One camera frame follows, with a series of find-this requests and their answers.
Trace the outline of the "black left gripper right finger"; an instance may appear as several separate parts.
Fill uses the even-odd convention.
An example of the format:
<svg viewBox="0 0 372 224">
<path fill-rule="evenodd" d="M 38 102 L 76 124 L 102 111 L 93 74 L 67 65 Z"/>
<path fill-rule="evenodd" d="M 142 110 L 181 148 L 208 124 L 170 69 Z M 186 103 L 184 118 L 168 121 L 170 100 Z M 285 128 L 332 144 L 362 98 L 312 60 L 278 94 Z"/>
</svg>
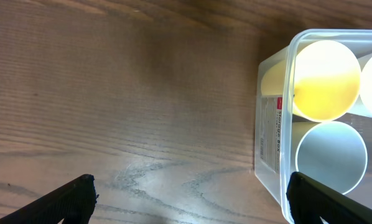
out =
<svg viewBox="0 0 372 224">
<path fill-rule="evenodd" d="M 372 224 L 372 209 L 301 172 L 291 174 L 286 195 L 295 224 Z"/>
</svg>

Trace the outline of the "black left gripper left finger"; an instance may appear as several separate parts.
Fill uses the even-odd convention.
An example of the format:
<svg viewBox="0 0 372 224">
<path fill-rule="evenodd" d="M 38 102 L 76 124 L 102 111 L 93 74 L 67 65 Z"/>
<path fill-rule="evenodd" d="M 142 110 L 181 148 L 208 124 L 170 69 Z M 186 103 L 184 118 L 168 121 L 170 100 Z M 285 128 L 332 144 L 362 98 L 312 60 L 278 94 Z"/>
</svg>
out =
<svg viewBox="0 0 372 224">
<path fill-rule="evenodd" d="M 83 174 L 30 204 L 0 218 L 0 224 L 59 223 L 90 221 L 98 195 L 94 176 Z"/>
</svg>

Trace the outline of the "grey paper cup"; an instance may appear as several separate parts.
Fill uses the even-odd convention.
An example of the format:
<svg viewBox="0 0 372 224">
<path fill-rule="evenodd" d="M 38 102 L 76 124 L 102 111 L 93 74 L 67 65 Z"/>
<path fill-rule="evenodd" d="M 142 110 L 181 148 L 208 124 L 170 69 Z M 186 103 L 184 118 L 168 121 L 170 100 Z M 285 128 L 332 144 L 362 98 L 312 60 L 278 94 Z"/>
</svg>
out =
<svg viewBox="0 0 372 224">
<path fill-rule="evenodd" d="M 368 163 L 366 144 L 350 125 L 292 124 L 290 172 L 301 172 L 345 195 L 362 180 Z"/>
</svg>

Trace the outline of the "clear plastic storage container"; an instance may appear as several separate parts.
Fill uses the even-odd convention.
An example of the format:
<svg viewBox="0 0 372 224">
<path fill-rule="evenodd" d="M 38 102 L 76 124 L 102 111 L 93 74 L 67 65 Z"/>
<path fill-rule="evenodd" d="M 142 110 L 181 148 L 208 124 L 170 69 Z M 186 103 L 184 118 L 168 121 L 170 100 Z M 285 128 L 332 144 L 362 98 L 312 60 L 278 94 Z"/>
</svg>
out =
<svg viewBox="0 0 372 224">
<path fill-rule="evenodd" d="M 308 29 L 259 64 L 256 177 L 292 223 L 301 172 L 372 212 L 372 30 Z"/>
</svg>

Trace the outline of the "yellow paper cup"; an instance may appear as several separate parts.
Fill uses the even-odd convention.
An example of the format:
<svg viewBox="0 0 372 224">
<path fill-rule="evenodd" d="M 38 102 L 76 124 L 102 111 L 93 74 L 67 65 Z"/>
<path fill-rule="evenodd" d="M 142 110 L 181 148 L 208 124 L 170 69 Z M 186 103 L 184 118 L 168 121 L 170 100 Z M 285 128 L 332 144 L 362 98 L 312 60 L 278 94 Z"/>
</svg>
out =
<svg viewBox="0 0 372 224">
<path fill-rule="evenodd" d="M 354 53 L 335 40 L 319 40 L 287 56 L 265 71 L 262 96 L 283 94 L 293 81 L 292 112 L 314 121 L 333 121 L 356 103 L 360 92 L 361 68 Z"/>
</svg>

